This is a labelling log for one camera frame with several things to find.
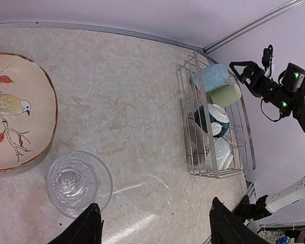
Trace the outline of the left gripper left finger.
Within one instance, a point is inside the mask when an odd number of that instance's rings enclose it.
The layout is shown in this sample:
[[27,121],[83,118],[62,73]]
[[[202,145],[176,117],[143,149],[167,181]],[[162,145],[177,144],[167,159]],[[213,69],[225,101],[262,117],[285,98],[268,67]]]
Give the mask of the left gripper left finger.
[[101,244],[103,224],[98,204],[92,203],[49,244]]

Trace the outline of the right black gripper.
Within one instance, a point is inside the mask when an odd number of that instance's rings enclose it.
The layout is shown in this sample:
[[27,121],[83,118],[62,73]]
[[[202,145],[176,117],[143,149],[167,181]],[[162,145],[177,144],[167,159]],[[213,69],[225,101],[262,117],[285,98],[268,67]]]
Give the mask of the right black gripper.
[[[271,103],[279,109],[280,118],[291,114],[294,106],[299,102],[301,93],[299,91],[288,91],[283,85],[279,85],[264,76],[261,68],[255,68],[257,64],[253,61],[231,62],[229,67],[239,82],[265,103]],[[240,74],[235,67],[244,67]]]

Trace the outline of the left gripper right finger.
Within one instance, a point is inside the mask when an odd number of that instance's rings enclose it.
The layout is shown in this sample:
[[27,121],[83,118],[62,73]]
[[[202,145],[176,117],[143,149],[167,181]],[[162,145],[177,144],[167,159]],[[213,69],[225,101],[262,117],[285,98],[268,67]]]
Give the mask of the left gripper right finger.
[[268,244],[246,227],[217,197],[209,212],[212,244]]

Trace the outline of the light blue cup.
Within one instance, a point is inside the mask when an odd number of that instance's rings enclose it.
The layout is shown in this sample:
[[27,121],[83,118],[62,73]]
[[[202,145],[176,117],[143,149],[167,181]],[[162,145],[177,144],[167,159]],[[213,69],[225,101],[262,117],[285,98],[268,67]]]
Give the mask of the light blue cup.
[[229,72],[223,64],[213,64],[200,69],[200,74],[206,93],[232,83]]

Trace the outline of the beige plate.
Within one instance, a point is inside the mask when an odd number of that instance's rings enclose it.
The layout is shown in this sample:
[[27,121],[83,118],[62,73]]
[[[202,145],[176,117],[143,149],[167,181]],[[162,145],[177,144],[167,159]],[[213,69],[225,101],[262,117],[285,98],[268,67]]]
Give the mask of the beige plate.
[[30,58],[0,53],[0,173],[29,166],[55,136],[57,95],[48,73]]

